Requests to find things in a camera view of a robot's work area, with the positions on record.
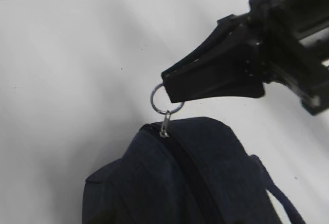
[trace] backpack strap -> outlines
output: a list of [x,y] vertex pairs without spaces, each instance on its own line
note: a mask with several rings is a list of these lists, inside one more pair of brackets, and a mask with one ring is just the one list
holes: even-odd
[[291,224],[306,224],[293,203],[287,196],[275,185],[266,167],[262,164],[258,156],[251,155],[250,158],[259,166],[261,179],[266,189],[281,203]]

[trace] black plastic part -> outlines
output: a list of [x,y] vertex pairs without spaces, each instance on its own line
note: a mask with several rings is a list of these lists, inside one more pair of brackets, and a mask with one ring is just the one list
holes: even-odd
[[172,102],[208,97],[264,95],[248,59],[258,57],[259,41],[243,25],[246,16],[228,16],[191,54],[162,73]]

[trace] key ring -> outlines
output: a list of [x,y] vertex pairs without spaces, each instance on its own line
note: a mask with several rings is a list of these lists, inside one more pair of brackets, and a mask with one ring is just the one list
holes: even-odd
[[[155,93],[156,93],[161,87],[163,87],[163,83],[158,84],[158,85],[153,89],[153,91],[152,91],[152,93],[151,93],[151,105],[152,105],[153,109],[154,109],[157,113],[159,113],[159,114],[161,114],[161,115],[166,115],[168,111],[163,111],[163,110],[157,108],[157,107],[155,106],[155,104],[154,104],[154,95],[155,95]],[[171,115],[177,113],[178,111],[181,110],[181,108],[184,106],[184,104],[185,104],[185,102],[181,102],[180,105],[178,106],[178,108],[169,111],[169,113],[170,113]]]
[[161,136],[162,138],[168,138],[168,137],[169,137],[169,134],[168,134],[168,125],[169,125],[169,121],[170,121],[171,115],[174,114],[174,113],[176,113],[176,112],[178,112],[178,111],[180,111],[181,108],[184,106],[185,102],[181,102],[180,105],[178,106],[178,108],[176,108],[176,109],[174,109],[174,110],[171,110],[171,111],[169,111],[169,110],[167,110],[167,111],[163,111],[163,110],[157,108],[157,107],[155,106],[155,104],[154,104],[154,95],[155,95],[155,93],[156,93],[161,87],[163,87],[163,83],[158,84],[158,85],[153,89],[153,91],[152,91],[152,93],[151,93],[151,105],[152,105],[153,109],[154,109],[157,113],[159,113],[159,114],[161,114],[161,115],[165,115],[165,117],[164,117],[164,121],[163,121],[163,123],[162,123],[162,125],[161,125],[161,129],[160,129],[159,134],[160,134],[160,136]]

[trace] zipper pull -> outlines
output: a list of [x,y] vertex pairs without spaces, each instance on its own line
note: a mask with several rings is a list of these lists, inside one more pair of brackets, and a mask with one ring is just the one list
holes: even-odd
[[164,121],[161,125],[161,130],[160,130],[160,137],[162,137],[162,138],[168,138],[169,137],[168,125],[169,125],[170,118],[171,118],[171,112],[169,110],[167,110],[167,112],[164,116]]

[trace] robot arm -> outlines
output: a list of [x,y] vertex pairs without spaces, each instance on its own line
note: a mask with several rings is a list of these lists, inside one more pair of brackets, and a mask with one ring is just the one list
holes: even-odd
[[162,73],[172,102],[260,98],[279,82],[316,115],[329,108],[329,0],[250,0],[218,21],[192,53]]

